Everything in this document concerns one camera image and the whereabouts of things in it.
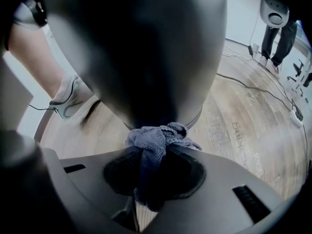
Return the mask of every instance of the shoe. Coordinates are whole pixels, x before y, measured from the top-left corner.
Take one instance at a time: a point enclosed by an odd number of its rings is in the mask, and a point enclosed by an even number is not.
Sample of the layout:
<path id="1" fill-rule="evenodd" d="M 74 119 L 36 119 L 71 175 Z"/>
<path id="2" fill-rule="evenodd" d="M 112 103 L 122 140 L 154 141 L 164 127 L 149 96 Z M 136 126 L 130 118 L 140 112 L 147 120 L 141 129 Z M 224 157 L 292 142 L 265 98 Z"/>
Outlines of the shoe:
<path id="1" fill-rule="evenodd" d="M 265 58 L 265 56 L 260 57 L 259 64 L 263 67 L 266 67 L 268 63 L 268 59 Z"/>
<path id="2" fill-rule="evenodd" d="M 274 75 L 277 79 L 279 79 L 278 66 L 276 67 L 271 60 L 268 61 L 266 68 L 272 75 Z"/>
<path id="3" fill-rule="evenodd" d="M 54 109 L 71 125 L 80 125 L 88 115 L 90 108 L 99 101 L 78 75 L 65 77 L 61 86 L 50 101 L 49 108 Z"/>

